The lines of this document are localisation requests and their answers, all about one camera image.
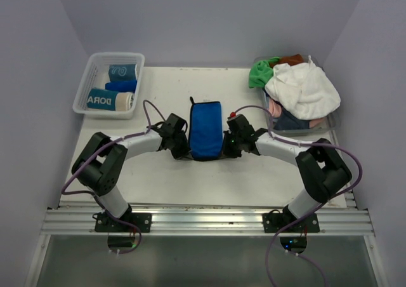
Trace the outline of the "blue microfiber towel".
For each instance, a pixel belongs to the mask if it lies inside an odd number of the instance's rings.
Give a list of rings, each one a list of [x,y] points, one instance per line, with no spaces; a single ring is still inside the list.
[[[222,110],[219,101],[195,102],[190,97],[190,126],[188,144],[195,161],[220,158],[223,148]]]

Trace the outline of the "teal beige cartoon towel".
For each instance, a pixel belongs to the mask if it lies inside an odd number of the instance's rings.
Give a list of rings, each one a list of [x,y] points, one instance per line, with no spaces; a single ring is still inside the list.
[[[134,94],[93,88],[87,96],[86,105],[90,109],[108,111],[128,111],[133,104]]]

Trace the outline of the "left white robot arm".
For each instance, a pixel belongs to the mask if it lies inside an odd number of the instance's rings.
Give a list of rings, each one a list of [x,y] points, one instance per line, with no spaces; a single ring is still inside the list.
[[[117,138],[98,132],[86,144],[72,167],[72,176],[89,189],[115,230],[128,230],[132,223],[131,207],[117,186],[124,162],[162,150],[169,150],[175,159],[186,156],[190,151],[183,129],[186,125],[183,118],[170,114],[144,132]]]

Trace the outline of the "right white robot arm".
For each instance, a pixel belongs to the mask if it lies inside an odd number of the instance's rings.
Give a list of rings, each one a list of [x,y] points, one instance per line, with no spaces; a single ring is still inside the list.
[[[305,224],[305,215],[333,198],[352,179],[336,148],[325,138],[300,142],[284,138],[264,128],[255,130],[242,114],[233,113],[227,121],[223,154],[237,158],[243,152],[273,157],[298,168],[304,189],[282,212],[269,212],[270,225],[297,231]]]

